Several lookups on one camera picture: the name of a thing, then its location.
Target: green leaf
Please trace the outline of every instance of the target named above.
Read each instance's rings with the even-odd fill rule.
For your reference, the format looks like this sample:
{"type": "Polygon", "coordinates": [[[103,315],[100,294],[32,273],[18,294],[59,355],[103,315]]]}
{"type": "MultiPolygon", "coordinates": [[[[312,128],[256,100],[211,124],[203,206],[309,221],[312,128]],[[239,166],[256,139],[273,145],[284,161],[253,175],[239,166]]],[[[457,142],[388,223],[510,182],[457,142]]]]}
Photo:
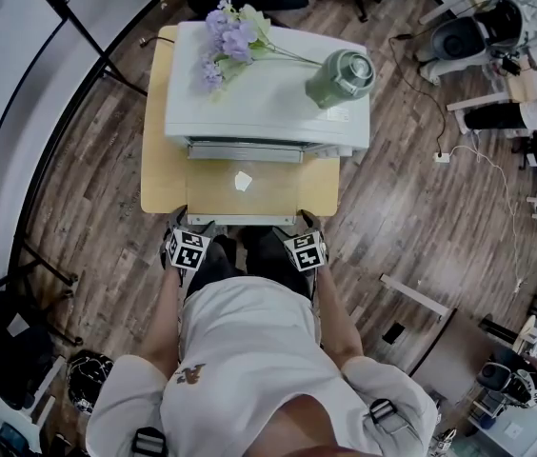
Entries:
{"type": "Polygon", "coordinates": [[[241,9],[240,15],[245,20],[249,20],[254,24],[260,41],[263,43],[269,42],[270,21],[265,18],[261,11],[256,10],[249,4],[245,4],[241,9]]]}
{"type": "Polygon", "coordinates": [[[265,47],[262,48],[252,48],[251,49],[251,59],[261,59],[269,54],[269,50],[265,47]]]}
{"type": "Polygon", "coordinates": [[[247,67],[247,63],[243,63],[241,61],[235,61],[234,59],[224,59],[222,61],[219,61],[218,67],[220,68],[220,71],[222,71],[222,75],[224,76],[224,81],[229,82],[233,78],[235,78],[237,75],[241,74],[243,70],[247,67]]]}

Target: flower stem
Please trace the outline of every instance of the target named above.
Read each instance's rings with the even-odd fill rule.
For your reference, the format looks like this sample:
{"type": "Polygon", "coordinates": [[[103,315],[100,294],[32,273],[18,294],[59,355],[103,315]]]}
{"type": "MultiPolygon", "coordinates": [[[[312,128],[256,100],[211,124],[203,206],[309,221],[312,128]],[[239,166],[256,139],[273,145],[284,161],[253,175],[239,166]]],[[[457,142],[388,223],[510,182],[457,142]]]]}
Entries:
{"type": "Polygon", "coordinates": [[[295,54],[294,52],[290,52],[288,50],[284,50],[282,48],[278,48],[272,43],[269,43],[267,45],[268,49],[274,52],[275,54],[281,54],[282,56],[287,56],[290,59],[301,61],[303,63],[309,63],[316,66],[322,66],[322,63],[318,63],[317,61],[313,61],[312,59],[307,59],[306,57],[300,56],[298,54],[295,54]]]}

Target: purple flower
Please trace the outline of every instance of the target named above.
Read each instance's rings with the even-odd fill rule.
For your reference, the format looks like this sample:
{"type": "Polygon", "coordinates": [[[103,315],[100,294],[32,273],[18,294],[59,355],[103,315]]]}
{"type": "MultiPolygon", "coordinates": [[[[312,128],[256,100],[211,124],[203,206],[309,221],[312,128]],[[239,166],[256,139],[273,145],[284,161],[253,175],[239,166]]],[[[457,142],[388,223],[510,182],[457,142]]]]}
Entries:
{"type": "Polygon", "coordinates": [[[258,39],[258,34],[250,22],[237,22],[222,34],[224,39],[224,54],[236,61],[245,61],[251,64],[251,50],[249,44],[258,39]]]}
{"type": "Polygon", "coordinates": [[[229,28],[229,18],[221,10],[211,11],[205,19],[205,25],[212,36],[221,36],[229,28]]]}
{"type": "Polygon", "coordinates": [[[214,91],[222,87],[224,81],[222,71],[208,54],[201,58],[201,69],[203,71],[203,84],[207,91],[214,91]]]}

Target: light wood tabletop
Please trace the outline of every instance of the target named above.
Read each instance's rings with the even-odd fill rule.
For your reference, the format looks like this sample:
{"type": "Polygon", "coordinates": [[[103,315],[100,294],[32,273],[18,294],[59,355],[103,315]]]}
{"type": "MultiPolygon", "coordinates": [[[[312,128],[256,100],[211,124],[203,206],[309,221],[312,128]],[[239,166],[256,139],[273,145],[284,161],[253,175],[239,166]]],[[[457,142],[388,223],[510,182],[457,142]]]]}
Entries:
{"type": "MultiPolygon", "coordinates": [[[[175,40],[177,27],[160,37],[175,40]]],[[[306,209],[318,216],[336,212],[339,164],[305,157],[303,164],[189,160],[186,149],[165,137],[165,109],[173,44],[158,40],[150,73],[142,147],[141,205],[168,213],[188,204],[189,214],[288,216],[306,209]],[[252,178],[243,192],[234,187],[239,171],[252,178]]]]}

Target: black pants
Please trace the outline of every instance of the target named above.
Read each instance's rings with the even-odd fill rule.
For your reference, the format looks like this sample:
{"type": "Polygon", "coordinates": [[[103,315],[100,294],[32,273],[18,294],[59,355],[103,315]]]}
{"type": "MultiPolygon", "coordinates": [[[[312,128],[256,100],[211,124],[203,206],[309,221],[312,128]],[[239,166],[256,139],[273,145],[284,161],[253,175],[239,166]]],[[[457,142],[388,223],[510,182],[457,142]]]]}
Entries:
{"type": "MultiPolygon", "coordinates": [[[[286,248],[271,227],[245,227],[241,236],[248,252],[246,268],[249,276],[270,279],[311,299],[307,276],[291,263],[286,248]]],[[[187,298],[209,283],[245,275],[235,267],[235,246],[235,241],[224,235],[213,239],[203,264],[190,282],[187,298]]]]}
{"type": "Polygon", "coordinates": [[[466,125],[473,130],[526,129],[519,103],[494,103],[466,113],[466,125]]]}

